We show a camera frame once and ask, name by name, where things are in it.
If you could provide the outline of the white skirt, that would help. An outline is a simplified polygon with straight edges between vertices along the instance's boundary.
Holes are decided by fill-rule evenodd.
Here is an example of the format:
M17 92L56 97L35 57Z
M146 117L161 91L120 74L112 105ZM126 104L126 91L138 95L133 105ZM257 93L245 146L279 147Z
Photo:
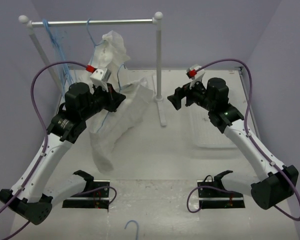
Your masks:
M154 90L149 86L152 77L143 77L124 85L120 91L126 99L116 112L102 110L92 118L89 138L93 162L99 172L107 174L114 170L112 152L116 141L130 128L142 121L153 99Z

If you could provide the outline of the blue wire hanger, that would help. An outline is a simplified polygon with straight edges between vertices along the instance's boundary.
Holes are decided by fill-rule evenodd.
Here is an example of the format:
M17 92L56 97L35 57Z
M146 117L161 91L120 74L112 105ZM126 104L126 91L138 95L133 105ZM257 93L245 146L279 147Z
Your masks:
M118 84L118 92L123 93L125 89L127 89L131 83L129 78L129 70L126 65L122 63L116 73L117 84Z

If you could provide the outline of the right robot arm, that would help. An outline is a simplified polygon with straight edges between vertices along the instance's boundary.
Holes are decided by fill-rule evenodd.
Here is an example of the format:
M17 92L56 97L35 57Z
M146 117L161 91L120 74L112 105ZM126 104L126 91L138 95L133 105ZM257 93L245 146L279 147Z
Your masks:
M275 157L250 130L247 119L229 102L229 88L225 80L211 78L204 86L201 81L187 83L175 89L167 99L176 110L185 100L207 110L210 122L219 132L230 139L252 166L256 179L251 176L230 176L227 170L214 177L213 191L223 197L236 192L253 198L262 209L276 207L278 203L295 195L299 172L293 165L286 166Z

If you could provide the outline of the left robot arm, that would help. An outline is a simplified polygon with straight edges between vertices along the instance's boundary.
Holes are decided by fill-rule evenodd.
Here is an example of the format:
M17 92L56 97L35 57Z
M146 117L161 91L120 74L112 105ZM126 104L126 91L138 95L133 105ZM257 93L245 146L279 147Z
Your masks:
M65 102L52 118L47 128L43 145L22 177L10 189L0 191L0 201L28 222L39 225L50 214L52 208L69 197L93 193L94 177L85 171L75 171L69 179L56 188L46 184L56 166L86 129L86 121L106 110L116 112L126 96L107 84L94 92L86 83L74 83L65 93Z

